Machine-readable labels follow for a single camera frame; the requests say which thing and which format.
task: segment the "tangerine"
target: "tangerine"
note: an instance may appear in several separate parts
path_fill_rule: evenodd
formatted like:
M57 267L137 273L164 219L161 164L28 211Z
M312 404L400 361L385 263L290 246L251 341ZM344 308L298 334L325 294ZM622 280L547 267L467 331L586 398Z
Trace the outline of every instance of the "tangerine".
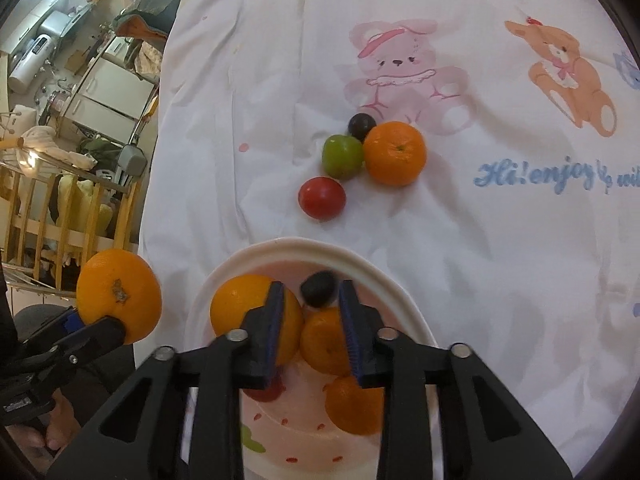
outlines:
M354 435L382 430L384 388L363 389L353 376L338 377L327 385L324 410L338 428Z
M213 295L209 309L216 335L240 328L244 314L264 305L273 280L260 274L244 274L223 283ZM278 342L278 366L288 363L298 351L302 331L302 308L288 288L285 291L284 315Z
M111 316L126 330L124 344L148 336L162 312L160 285L148 263L123 249L107 249L82 266L76 307L85 324Z
M306 320L300 336L300 355L320 373L349 375L349 353L339 309L319 310Z
M364 163L370 176L388 186L407 186L427 163L422 134L409 124L391 121L373 128L364 140Z

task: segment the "teddy bear print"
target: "teddy bear print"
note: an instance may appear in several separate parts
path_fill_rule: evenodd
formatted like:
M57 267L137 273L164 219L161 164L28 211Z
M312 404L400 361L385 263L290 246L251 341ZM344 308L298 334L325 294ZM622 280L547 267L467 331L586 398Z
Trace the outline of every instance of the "teddy bear print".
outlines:
M347 101L379 123L415 123L441 136L469 127L476 106L465 95L468 75L455 66L436 67L428 40L436 26L432 20L357 25L350 40L365 77L345 86Z
M561 28L527 19L526 24L504 22L507 30L529 43L540 60L529 78L578 127L590 123L603 137L615 133L616 108L602 91L596 69L580 56L580 43Z

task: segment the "person's leg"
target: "person's leg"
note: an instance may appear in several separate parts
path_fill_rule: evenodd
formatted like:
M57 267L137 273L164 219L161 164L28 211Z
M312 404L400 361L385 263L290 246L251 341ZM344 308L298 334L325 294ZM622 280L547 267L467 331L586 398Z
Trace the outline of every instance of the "person's leg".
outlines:
M23 341L37 329L65 311L65 307L36 304L18 312L14 317L18 339ZM76 420L84 426L122 381L135 370L131 345L122 346L81 367L65 386L62 394L71 402Z
M2 291L1 285L4 282L1 275L2 267L0 267L0 362L11 357L18 348L18 338L11 316L11 308L6 300L6 290Z

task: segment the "screw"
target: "screw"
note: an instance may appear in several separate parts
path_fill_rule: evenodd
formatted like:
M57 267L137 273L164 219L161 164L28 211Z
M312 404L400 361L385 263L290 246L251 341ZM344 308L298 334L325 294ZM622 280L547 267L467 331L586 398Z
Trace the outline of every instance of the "screw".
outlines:
M451 347L451 353L456 357L460 357L461 359L466 359L473 352L471 351L471 348L469 348L464 343L456 343Z
M398 330L390 326L383 326L378 330L378 338L383 341L393 341L396 337L398 337Z
M248 337L249 335L246 330L242 330L241 328L236 328L226 334L226 338L229 339L229 341L233 341L234 343L244 341Z
M168 361L175 355L175 349L172 346L159 346L154 351L154 359L157 361Z

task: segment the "white bowl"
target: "white bowl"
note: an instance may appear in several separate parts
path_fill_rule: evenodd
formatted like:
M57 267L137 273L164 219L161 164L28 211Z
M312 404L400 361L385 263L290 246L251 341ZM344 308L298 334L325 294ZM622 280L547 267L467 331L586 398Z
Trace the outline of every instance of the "white bowl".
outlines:
M417 342L436 346L409 295L369 262L329 244L306 238L279 238L238 251L209 275L187 319L185 349L201 348L214 338L209 305L215 291L227 280L241 274L264 274L283 282L298 296L302 281L321 269L331 269L342 279L354 280L360 301L377 308L385 324L399 328ZM267 480L375 478L380 436L347 434L336 428L324 412L322 387L333 378L296 359L285 367L286 391L278 400L260 403L242 394L242 423L251 431L251 439L260 443L257 449L264 450L255 452L243 447L247 469ZM188 456L195 395L194 392L187 410L183 458ZM435 403L430 402L430 407L434 423Z

